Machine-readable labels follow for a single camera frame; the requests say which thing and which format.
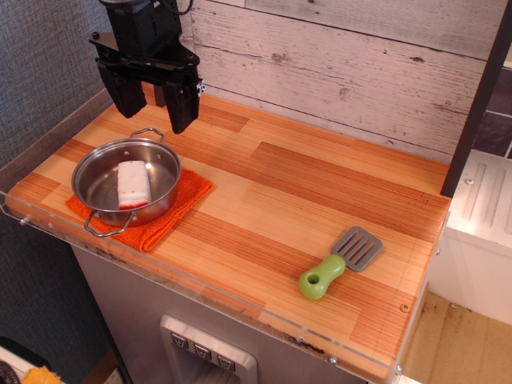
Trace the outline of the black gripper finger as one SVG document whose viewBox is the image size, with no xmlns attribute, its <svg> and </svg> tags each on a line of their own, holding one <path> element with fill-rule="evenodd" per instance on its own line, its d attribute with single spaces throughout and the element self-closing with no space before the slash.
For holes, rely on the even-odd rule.
<svg viewBox="0 0 512 384">
<path fill-rule="evenodd" d="M 108 66 L 97 61 L 101 79 L 118 111 L 125 118 L 132 118 L 146 106 L 142 82 L 130 76 L 124 66 Z"/>
<path fill-rule="evenodd" d="M 180 134 L 198 118 L 200 77 L 197 70 L 176 70 L 163 83 L 172 131 Z"/>
</svg>

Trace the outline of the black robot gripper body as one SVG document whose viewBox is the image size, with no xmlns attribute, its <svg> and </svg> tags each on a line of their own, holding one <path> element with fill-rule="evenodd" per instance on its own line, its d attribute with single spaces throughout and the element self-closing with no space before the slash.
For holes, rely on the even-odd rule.
<svg viewBox="0 0 512 384">
<path fill-rule="evenodd" d="M 199 57 L 180 42 L 180 17 L 191 11 L 192 1 L 180 9 L 176 1 L 101 1 L 112 31 L 92 33 L 100 60 L 124 66 L 130 76 L 163 86 L 176 70 L 197 70 Z M 200 95 L 205 84 L 200 79 Z"/>
</svg>

